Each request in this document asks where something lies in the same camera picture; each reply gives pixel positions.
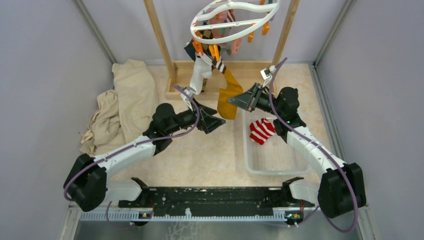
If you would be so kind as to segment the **mustard yellow sock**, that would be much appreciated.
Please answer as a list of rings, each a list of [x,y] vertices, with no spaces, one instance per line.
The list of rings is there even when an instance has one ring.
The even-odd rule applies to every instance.
[[[243,87],[236,80],[229,68],[226,68],[223,76],[226,80],[226,88],[219,89],[217,112],[226,120],[234,120],[238,108],[229,103],[228,99],[243,93]]]

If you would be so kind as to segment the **red white striped sock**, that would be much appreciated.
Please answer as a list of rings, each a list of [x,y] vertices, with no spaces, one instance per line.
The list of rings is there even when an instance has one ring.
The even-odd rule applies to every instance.
[[[276,134],[274,125],[267,118],[261,118],[250,123],[249,129],[249,138],[259,145],[263,145],[270,137]]]

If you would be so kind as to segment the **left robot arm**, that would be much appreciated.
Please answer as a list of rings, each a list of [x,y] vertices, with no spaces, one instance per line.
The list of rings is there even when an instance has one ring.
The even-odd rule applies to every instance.
[[[209,134],[226,123],[210,107],[192,103],[192,107],[175,113],[169,103],[157,106],[148,129],[135,140],[107,153],[75,160],[64,184],[63,195],[82,211],[90,212],[110,202],[128,201],[138,207],[149,203],[150,193],[139,179],[115,181],[111,178],[131,165],[163,152],[174,138],[198,129]]]

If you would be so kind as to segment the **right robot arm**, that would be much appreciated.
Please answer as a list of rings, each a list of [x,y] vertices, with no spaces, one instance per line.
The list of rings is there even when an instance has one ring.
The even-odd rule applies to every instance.
[[[274,116],[262,117],[248,125],[249,138],[264,145],[279,136],[286,145],[300,153],[320,177],[319,183],[301,177],[283,183],[281,199],[287,206],[300,200],[318,205],[324,215],[333,219],[356,212],[367,203],[364,175],[357,163],[346,163],[331,153],[313,136],[301,119],[298,89],[284,87],[277,96],[259,83],[239,95],[230,97],[228,103],[253,112],[261,110]]]

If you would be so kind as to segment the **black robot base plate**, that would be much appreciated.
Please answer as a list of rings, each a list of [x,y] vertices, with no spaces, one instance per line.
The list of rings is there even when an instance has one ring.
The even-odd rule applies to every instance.
[[[189,209],[193,217],[270,217],[276,208],[313,207],[305,200],[288,200],[281,187],[141,187],[135,200],[120,200],[120,208],[150,208],[155,217],[182,217]]]

